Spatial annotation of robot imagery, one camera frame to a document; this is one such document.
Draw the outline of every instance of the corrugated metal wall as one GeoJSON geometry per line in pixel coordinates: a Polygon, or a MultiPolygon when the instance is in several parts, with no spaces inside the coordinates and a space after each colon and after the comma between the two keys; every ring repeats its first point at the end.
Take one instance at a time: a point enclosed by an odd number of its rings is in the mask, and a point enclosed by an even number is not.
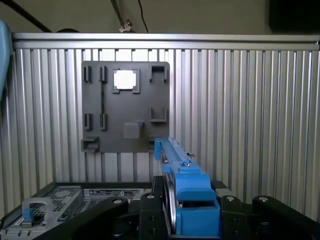
{"type": "Polygon", "coordinates": [[[52,181],[160,173],[151,153],[81,152],[81,63],[102,60],[169,62],[170,135],[241,200],[274,196],[319,221],[319,48],[276,40],[16,40],[0,111],[0,216],[52,181]]]}

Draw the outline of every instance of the bolt head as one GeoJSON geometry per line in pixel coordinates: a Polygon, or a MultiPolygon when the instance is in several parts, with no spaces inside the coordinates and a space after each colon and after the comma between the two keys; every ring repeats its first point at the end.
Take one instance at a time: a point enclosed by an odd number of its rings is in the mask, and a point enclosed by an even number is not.
{"type": "Polygon", "coordinates": [[[235,198],[233,196],[227,196],[226,199],[229,201],[229,202],[232,202],[233,200],[235,200],[235,198]]]}
{"type": "Polygon", "coordinates": [[[266,198],[266,197],[264,197],[264,196],[261,196],[261,197],[259,197],[259,200],[260,200],[261,202],[266,203],[266,202],[268,201],[268,198],[266,198]]]}
{"type": "Polygon", "coordinates": [[[122,200],[121,200],[121,199],[114,200],[113,203],[114,203],[114,204],[120,204],[120,203],[122,203],[122,200]]]}

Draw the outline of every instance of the cable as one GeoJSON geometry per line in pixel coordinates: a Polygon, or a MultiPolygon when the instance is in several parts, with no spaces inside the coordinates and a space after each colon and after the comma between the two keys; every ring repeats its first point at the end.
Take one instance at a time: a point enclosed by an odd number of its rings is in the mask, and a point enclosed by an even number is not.
{"type": "Polygon", "coordinates": [[[146,32],[149,33],[149,30],[148,30],[148,27],[147,27],[147,24],[146,24],[146,21],[145,21],[145,18],[144,18],[144,10],[143,10],[143,8],[142,8],[141,1],[138,0],[138,3],[139,3],[140,10],[141,10],[142,22],[143,22],[143,24],[144,24],[144,27],[145,27],[146,32]]]}
{"type": "Polygon", "coordinates": [[[45,33],[52,33],[52,31],[47,28],[45,25],[43,25],[39,20],[37,20],[34,16],[32,16],[29,12],[27,12],[23,7],[21,7],[19,4],[17,4],[13,0],[0,0],[1,3],[4,3],[12,10],[16,11],[19,15],[24,17],[26,20],[28,20],[30,23],[35,25],[37,28],[42,30],[45,33]]]}

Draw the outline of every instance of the gray pegboard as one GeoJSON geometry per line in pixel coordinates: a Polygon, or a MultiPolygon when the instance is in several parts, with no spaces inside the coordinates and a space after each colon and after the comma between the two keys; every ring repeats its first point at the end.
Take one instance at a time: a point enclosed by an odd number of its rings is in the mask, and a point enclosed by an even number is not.
{"type": "Polygon", "coordinates": [[[145,153],[168,137],[169,72],[167,62],[84,61],[81,149],[145,153]]]}

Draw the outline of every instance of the blue plastic part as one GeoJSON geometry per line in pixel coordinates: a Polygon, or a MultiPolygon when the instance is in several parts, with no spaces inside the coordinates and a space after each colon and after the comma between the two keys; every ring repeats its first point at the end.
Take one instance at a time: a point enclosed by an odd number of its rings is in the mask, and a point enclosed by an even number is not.
{"type": "Polygon", "coordinates": [[[209,175],[202,171],[173,138],[159,138],[154,142],[154,158],[164,153],[167,162],[161,165],[165,174],[174,175],[175,197],[181,202],[206,202],[206,206],[178,207],[176,235],[219,236],[220,206],[211,188],[209,175]]]}
{"type": "Polygon", "coordinates": [[[220,206],[176,209],[176,234],[181,236],[219,236],[220,206]]]}
{"type": "Polygon", "coordinates": [[[216,192],[211,188],[209,175],[191,160],[176,140],[170,137],[156,139],[154,146],[156,160],[161,158],[161,152],[165,153],[168,163],[162,164],[161,170],[166,174],[174,174],[178,201],[200,202],[216,199],[216,192]]]}
{"type": "Polygon", "coordinates": [[[0,20],[0,100],[5,87],[10,55],[13,53],[9,27],[0,20]]]}
{"type": "Polygon", "coordinates": [[[35,221],[35,214],[31,208],[26,208],[22,213],[24,223],[33,223],[35,221]]]}

